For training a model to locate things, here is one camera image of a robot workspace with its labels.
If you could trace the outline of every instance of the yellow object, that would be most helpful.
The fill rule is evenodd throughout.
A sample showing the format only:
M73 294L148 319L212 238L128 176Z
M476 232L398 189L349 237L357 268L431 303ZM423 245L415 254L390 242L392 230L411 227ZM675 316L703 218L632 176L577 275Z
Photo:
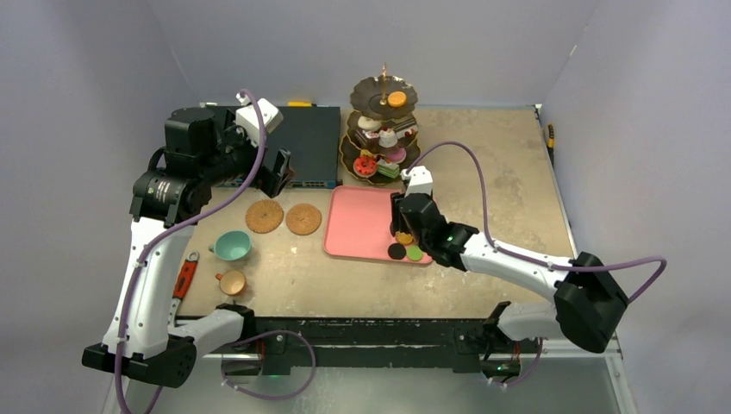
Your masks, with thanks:
M553 135L553 124L552 123L549 123L548 124L548 147L549 148L553 148L553 138L554 138L554 135Z
M406 94L401 91L392 92L388 101L393 108L400 108L406 104Z
M409 233L397 232L396 241L406 246L414 242L414 236L410 235Z

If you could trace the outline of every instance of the macaron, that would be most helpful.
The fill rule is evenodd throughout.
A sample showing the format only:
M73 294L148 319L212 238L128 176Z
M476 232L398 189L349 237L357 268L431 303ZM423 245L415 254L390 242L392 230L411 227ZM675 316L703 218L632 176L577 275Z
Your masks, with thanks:
M412 261L419 261L424 257L424 252L416 245L408 246L406 248L406 257Z

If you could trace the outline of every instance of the cookie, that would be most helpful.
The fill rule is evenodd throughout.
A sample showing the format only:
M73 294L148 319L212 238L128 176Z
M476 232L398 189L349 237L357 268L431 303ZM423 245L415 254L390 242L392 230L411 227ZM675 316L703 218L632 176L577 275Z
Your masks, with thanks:
M284 218L284 210L274 200L260 200L252 204L247 210L247 226L254 233L269 233L273 231Z
M403 244L393 243L389 246L388 253L389 257L393 260L401 260L406 256L406 248Z
M322 214L312 204L298 204L287 211L287 228L296 235L311 235L321 222Z
M424 257L424 252L418 246L409 246L406 249L406 257L412 261L419 261Z
M396 241L406 246L414 242L414 236L409 233L402 233L400 231L397 231Z

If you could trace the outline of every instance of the mint green teacup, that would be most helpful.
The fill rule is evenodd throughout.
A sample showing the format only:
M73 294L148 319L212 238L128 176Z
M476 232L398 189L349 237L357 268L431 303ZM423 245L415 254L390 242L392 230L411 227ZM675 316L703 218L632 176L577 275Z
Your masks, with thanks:
M243 259L251 251L251 247L251 237L245 231L231 230L220 235L208 250L221 260L232 261Z

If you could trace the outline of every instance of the round cracker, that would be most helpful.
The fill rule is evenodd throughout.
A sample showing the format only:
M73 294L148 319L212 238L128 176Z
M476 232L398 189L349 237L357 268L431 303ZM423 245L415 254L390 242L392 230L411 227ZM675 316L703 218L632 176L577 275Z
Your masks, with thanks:
M284 219L284 210L274 200L260 200L247 210L247 226L254 233L269 233Z
M296 235L311 235L320 227L322 214L312 204L298 204L287 211L287 228Z

